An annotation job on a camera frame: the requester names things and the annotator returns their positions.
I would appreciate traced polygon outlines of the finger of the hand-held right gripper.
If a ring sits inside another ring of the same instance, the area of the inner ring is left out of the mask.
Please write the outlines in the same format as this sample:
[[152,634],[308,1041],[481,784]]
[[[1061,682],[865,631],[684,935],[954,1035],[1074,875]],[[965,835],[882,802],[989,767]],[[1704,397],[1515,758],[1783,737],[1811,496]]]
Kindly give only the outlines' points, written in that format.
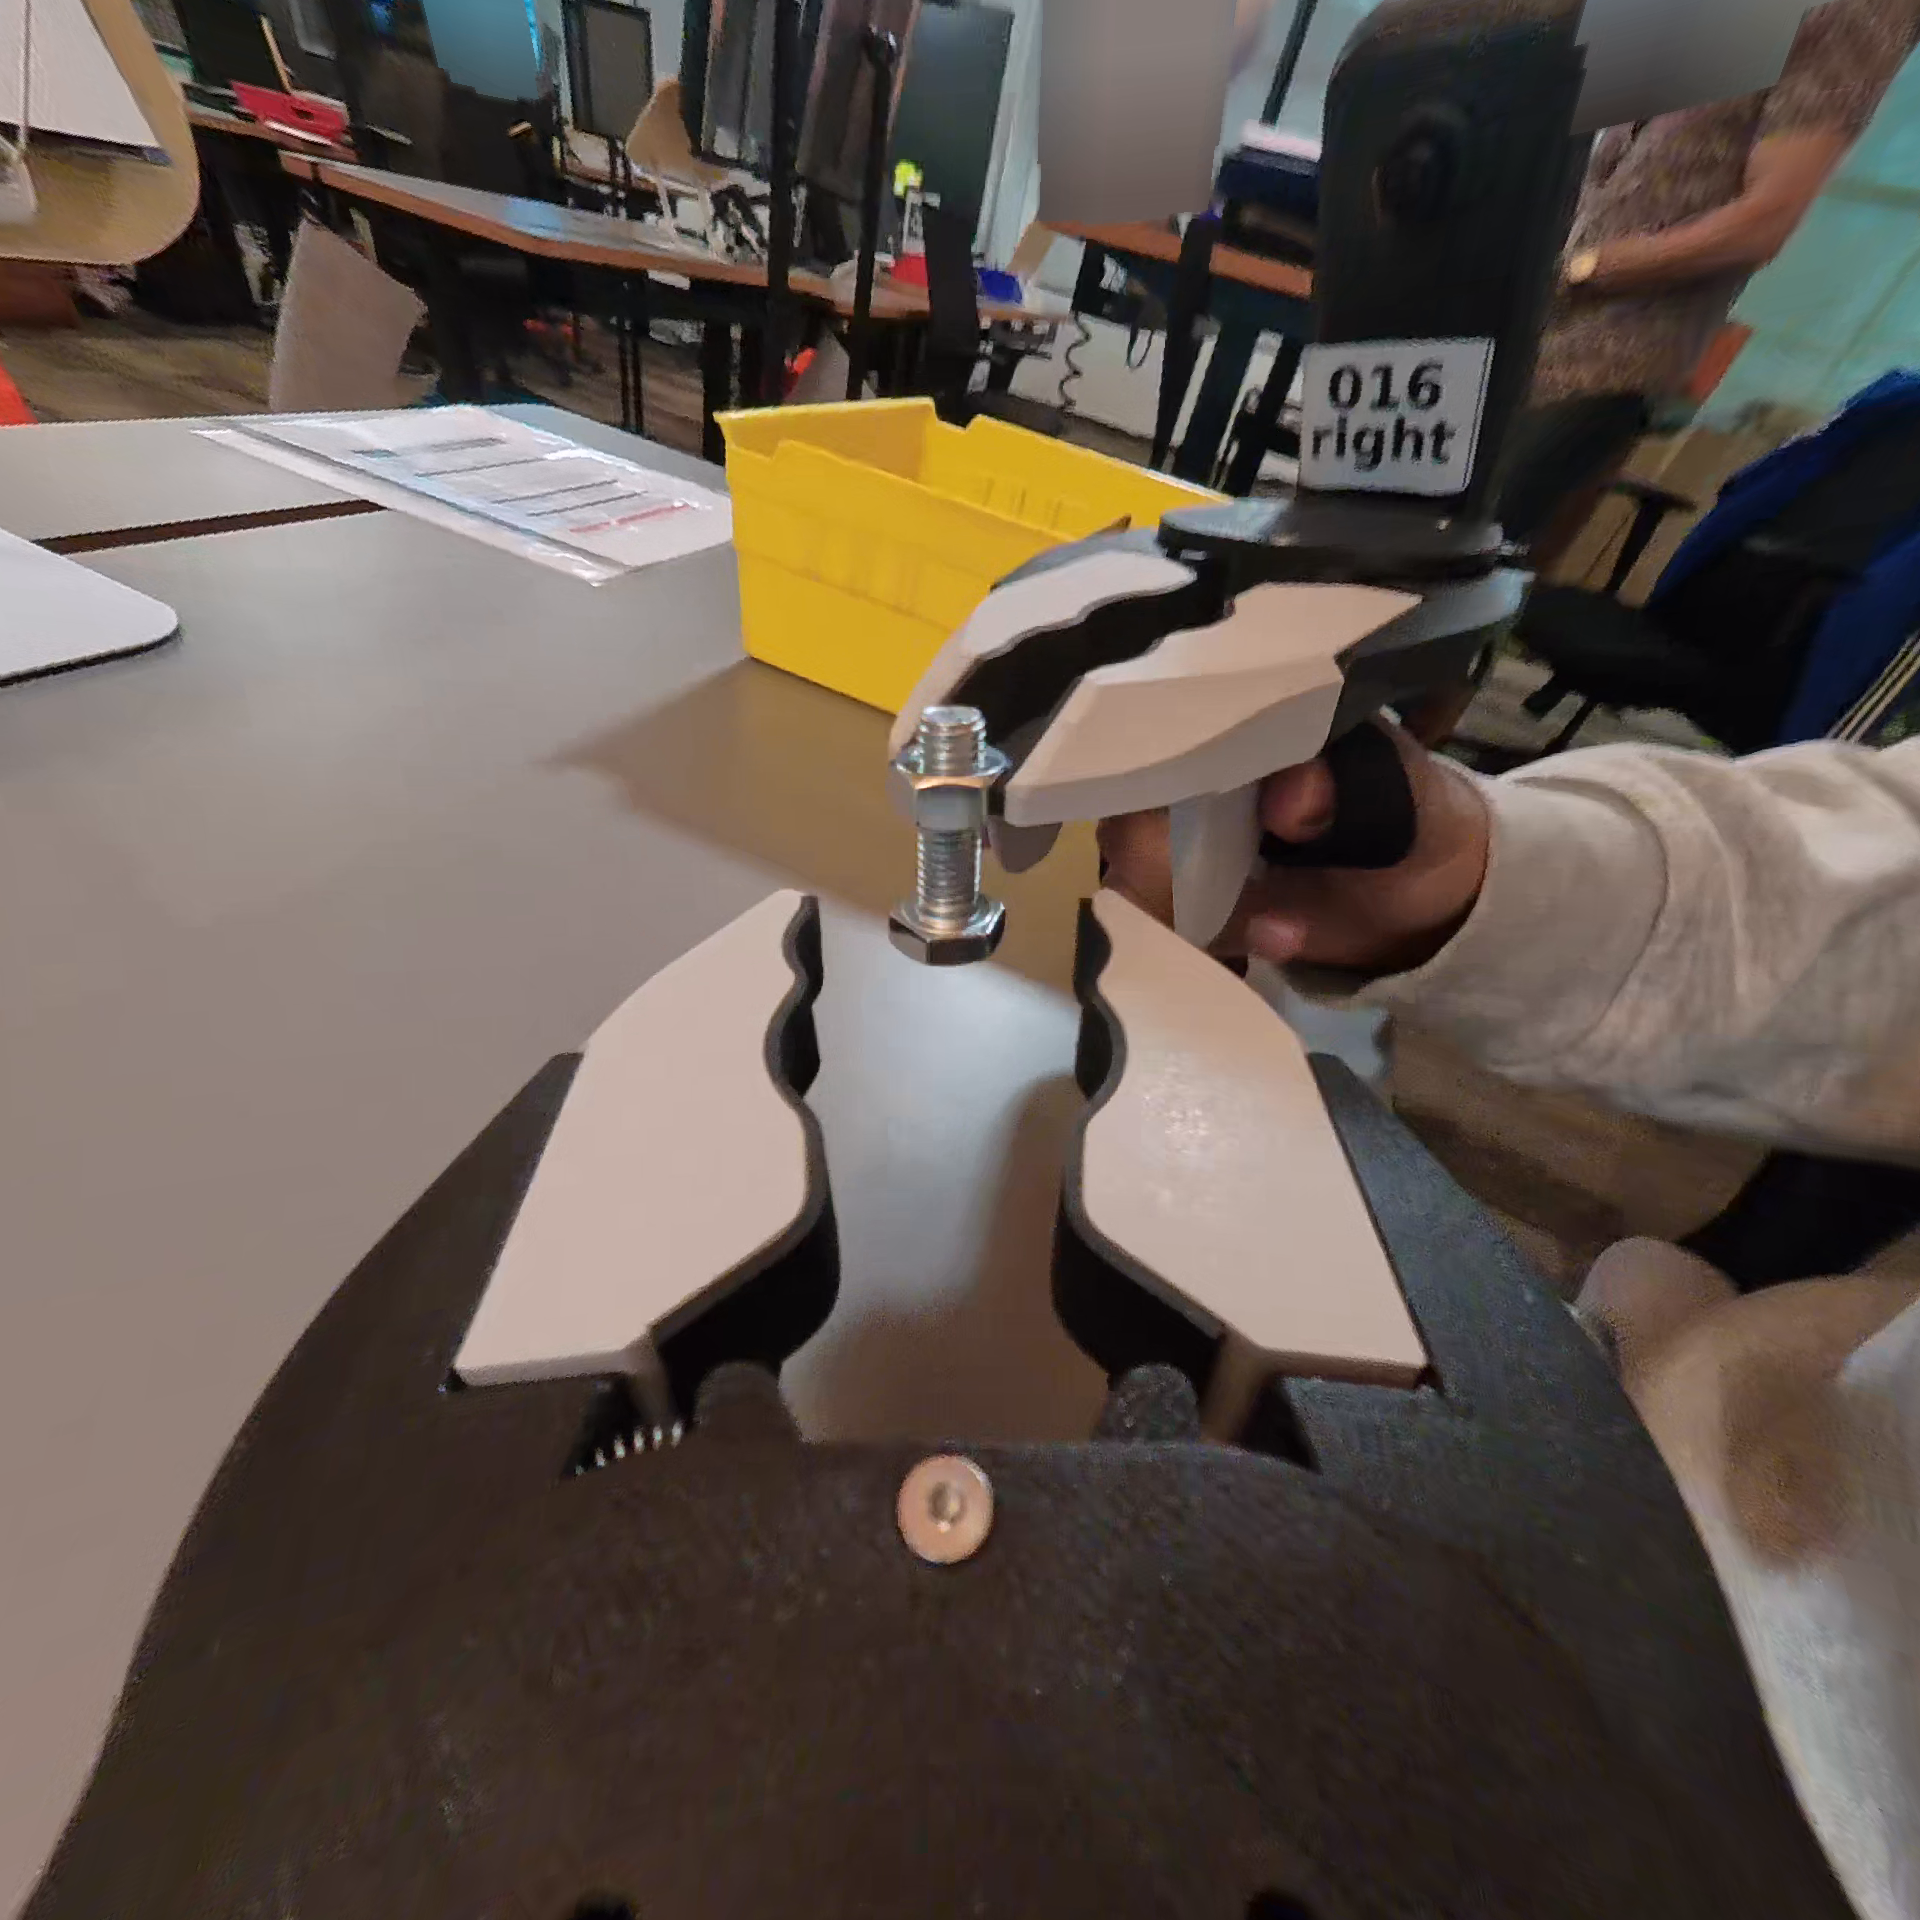
[[1411,851],[1418,806],[1402,751],[1379,723],[1383,693],[1345,710],[1347,656],[1400,642],[1421,598],[1371,585],[1261,585],[1204,627],[1167,634],[1084,674],[1002,790],[1009,824],[1169,815],[1171,923],[1216,942],[1265,842],[1261,790],[1321,760],[1335,817],[1284,850],[1307,869],[1380,871]]
[[901,751],[927,709],[969,706],[1020,771],[1080,682],[1204,623],[1204,578],[1157,539],[1059,546],[996,583],[939,647],[890,734]]

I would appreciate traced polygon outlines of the steel hex bolt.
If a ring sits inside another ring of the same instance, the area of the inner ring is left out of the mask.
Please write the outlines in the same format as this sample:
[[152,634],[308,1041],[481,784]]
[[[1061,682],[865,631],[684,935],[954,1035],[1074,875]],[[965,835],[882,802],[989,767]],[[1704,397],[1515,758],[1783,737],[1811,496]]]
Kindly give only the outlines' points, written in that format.
[[[962,734],[988,739],[984,713],[971,706],[935,703],[922,710],[912,737]],[[1003,907],[981,889],[984,851],[1000,789],[1002,784],[989,792],[933,789],[909,794],[895,782],[897,797],[915,826],[916,869],[912,893],[892,911],[890,935],[895,945],[920,965],[969,967],[992,958],[1000,945]]]

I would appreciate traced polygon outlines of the person's right forearm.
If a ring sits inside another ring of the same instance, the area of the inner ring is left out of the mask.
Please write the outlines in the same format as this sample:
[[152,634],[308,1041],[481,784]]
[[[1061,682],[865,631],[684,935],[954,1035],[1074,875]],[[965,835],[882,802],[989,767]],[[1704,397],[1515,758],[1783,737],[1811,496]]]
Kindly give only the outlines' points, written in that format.
[[1919,745],[1650,745],[1480,778],[1488,869],[1425,967],[1357,986],[1531,1088],[1916,1162]]

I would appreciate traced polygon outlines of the person's right hand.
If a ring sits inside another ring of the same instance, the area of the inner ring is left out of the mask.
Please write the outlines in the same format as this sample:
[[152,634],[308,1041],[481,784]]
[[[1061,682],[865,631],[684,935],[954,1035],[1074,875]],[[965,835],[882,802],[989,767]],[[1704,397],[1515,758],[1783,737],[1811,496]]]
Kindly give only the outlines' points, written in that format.
[[[1481,789],[1402,727],[1387,721],[1379,730],[1393,739],[1413,799],[1415,834],[1403,862],[1383,871],[1261,863],[1211,942],[1232,969],[1257,958],[1277,969],[1393,976],[1433,958],[1471,917],[1491,857]],[[1259,799],[1265,834],[1284,842],[1314,845],[1347,817],[1321,758],[1272,774]],[[1095,841],[1105,883],[1171,923],[1167,810],[1112,817]]]

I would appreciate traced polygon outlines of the yellow plastic bin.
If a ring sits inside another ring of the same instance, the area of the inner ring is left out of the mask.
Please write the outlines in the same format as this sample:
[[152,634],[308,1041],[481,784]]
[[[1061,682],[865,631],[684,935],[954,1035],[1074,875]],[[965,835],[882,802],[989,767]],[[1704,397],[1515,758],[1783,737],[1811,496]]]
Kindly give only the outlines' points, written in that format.
[[1216,494],[933,400],[733,408],[727,446],[749,657],[882,713],[1009,573]]

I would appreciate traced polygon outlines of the black office chair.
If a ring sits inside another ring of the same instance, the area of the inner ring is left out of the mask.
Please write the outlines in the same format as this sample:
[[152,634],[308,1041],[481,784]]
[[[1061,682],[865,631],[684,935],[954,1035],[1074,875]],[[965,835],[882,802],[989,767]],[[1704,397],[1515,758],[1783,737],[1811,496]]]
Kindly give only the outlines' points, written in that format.
[[1573,713],[1527,757],[1567,751],[1603,710],[1676,713],[1728,751],[1776,743],[1827,592],[1803,528],[1815,486],[1815,442],[1792,439],[1722,483],[1647,601],[1619,595],[1624,561],[1608,592],[1533,587],[1520,647],[1547,679],[1525,709]]
[[929,322],[920,370],[938,418],[949,425],[992,418],[1059,439],[1064,408],[1015,392],[1025,347],[995,336],[981,317],[969,231],[946,207],[923,202],[922,241]]

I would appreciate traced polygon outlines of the black desktop monitor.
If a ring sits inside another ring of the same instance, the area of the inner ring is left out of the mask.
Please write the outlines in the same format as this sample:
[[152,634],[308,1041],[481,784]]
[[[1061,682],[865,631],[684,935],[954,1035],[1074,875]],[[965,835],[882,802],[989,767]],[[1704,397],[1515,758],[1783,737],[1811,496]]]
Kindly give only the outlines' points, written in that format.
[[1009,7],[922,5],[904,55],[890,154],[939,207],[978,227],[996,152],[1017,16]]

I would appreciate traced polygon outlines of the blue striped jacket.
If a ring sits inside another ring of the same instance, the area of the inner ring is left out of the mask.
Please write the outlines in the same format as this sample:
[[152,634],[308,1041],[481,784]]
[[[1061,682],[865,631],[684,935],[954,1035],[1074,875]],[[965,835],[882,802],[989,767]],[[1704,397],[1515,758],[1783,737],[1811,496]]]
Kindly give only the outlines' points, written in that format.
[[1643,610],[1696,661],[1679,709],[1724,750],[1835,730],[1916,638],[1919,373],[1724,481]]

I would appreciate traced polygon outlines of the large black monitor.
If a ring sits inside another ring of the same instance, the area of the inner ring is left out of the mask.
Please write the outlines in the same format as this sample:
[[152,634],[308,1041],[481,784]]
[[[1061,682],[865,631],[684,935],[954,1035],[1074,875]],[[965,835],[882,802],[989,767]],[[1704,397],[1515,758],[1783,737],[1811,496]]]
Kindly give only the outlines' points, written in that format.
[[682,117],[699,160],[771,174],[777,10],[780,1],[682,5]]
[[799,181],[835,245],[861,202],[873,131],[890,151],[922,1],[804,1]]

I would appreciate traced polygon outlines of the laminated instruction sheet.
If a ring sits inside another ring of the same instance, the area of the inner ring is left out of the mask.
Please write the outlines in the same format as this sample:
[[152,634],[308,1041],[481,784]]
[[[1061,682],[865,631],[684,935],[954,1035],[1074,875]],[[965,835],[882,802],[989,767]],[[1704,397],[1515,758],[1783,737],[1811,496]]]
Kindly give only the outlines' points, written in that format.
[[266,416],[200,434],[584,585],[733,539],[723,491],[490,406]]

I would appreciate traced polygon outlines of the small black monitor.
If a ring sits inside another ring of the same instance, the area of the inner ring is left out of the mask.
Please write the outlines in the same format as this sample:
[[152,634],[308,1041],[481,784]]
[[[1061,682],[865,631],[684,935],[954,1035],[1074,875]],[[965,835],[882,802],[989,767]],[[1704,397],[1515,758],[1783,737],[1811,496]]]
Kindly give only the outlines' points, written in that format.
[[570,123],[620,147],[656,90],[655,21],[628,1],[563,1]]

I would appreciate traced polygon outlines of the person's grey sweatshirt torso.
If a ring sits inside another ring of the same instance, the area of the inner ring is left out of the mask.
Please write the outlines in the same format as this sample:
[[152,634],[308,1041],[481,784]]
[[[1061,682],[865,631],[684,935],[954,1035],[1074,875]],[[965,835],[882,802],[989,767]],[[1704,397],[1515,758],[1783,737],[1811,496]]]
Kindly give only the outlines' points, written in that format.
[[1916,1917],[1916,1245],[1743,1294],[1674,1242],[1625,1238],[1593,1261],[1575,1317],[1709,1551],[1847,1899]]

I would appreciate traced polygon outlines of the grey cardboard sheet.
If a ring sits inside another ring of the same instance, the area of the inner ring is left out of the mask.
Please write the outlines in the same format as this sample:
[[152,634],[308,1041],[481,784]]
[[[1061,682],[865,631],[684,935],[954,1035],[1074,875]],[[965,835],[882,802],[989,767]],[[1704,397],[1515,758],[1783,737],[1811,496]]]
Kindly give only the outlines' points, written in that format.
[[393,411],[426,301],[337,231],[301,219],[272,338],[269,414]]

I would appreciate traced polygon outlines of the white monitor stand base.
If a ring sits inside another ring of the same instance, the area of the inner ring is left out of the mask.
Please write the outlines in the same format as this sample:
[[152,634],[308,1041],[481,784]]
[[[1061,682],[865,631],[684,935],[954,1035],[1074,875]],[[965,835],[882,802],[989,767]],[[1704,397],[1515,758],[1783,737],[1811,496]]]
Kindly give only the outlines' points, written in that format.
[[178,632],[161,598],[2,533],[2,685],[144,656]]

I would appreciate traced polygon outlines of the cardboard panel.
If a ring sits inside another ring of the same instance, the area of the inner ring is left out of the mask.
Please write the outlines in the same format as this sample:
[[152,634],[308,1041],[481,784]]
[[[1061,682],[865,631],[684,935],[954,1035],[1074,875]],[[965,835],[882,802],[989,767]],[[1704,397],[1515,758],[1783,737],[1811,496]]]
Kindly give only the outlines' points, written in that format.
[[5,262],[132,266],[200,202],[186,96],[137,8],[5,1]]

